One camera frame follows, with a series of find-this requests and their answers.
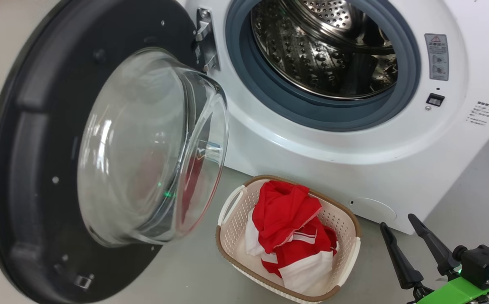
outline gray rubber seal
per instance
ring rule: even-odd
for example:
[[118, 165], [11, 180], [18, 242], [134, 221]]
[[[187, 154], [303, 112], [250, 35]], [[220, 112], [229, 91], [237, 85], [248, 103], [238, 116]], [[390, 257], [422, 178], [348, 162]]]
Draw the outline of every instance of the gray rubber seal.
[[369, 15], [393, 44], [398, 60], [397, 84], [373, 98], [344, 102], [306, 93], [282, 79], [266, 63], [252, 36], [250, 11], [259, 0], [234, 0], [227, 14], [230, 59], [246, 87], [266, 106], [293, 122], [327, 131], [356, 131], [379, 125], [405, 108], [420, 79], [415, 37], [387, 0], [352, 0]]

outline open washing machine door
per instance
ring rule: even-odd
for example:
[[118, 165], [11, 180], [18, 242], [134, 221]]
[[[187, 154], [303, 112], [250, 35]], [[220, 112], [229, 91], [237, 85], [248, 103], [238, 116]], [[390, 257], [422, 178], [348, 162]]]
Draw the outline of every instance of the open washing machine door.
[[200, 221], [219, 181], [227, 104], [173, 0], [67, 0], [0, 94], [0, 268], [44, 304], [129, 285]]

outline gray floor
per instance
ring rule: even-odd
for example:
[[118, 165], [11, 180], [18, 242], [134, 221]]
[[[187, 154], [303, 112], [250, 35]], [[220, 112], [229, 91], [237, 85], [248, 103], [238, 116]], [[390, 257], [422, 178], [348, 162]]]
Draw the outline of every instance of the gray floor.
[[[250, 281], [227, 263], [215, 244], [216, 219], [225, 198], [247, 175], [225, 169], [204, 221], [177, 244], [165, 246], [142, 279], [109, 300], [118, 303], [292, 303]], [[356, 266], [341, 291], [328, 303], [404, 304], [411, 291], [399, 288], [376, 223], [360, 219], [362, 247]], [[462, 174], [425, 224], [447, 246], [489, 246], [489, 143]], [[397, 233], [399, 246], [425, 277], [438, 288], [436, 264], [417, 236]]]

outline red and white garment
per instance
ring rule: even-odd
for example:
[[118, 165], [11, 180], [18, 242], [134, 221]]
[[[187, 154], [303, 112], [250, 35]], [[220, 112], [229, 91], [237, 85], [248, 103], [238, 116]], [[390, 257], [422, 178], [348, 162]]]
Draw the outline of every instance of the red and white garment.
[[265, 269], [281, 277], [286, 288], [304, 292], [331, 271], [337, 252], [336, 233], [321, 224], [320, 211], [320, 202], [308, 196], [308, 188], [265, 183], [248, 214], [246, 253], [259, 255]]

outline beige plastic basket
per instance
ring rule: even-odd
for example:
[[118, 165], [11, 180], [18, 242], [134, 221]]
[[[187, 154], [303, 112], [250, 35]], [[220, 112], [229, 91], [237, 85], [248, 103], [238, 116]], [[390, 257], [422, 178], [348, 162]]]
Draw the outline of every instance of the beige plastic basket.
[[279, 277], [265, 270], [258, 256], [250, 256], [245, 250], [244, 233], [248, 212], [256, 205], [263, 184], [270, 180], [291, 182], [271, 175], [261, 175], [235, 189], [227, 198], [216, 228], [218, 249], [233, 267], [271, 292], [301, 304], [325, 301], [340, 290], [355, 265], [360, 249], [357, 218], [345, 206], [310, 190], [310, 196], [318, 198], [323, 206], [323, 211], [318, 215], [320, 221], [334, 229], [338, 235], [339, 251], [333, 258], [330, 273], [302, 294], [293, 292], [284, 287]]

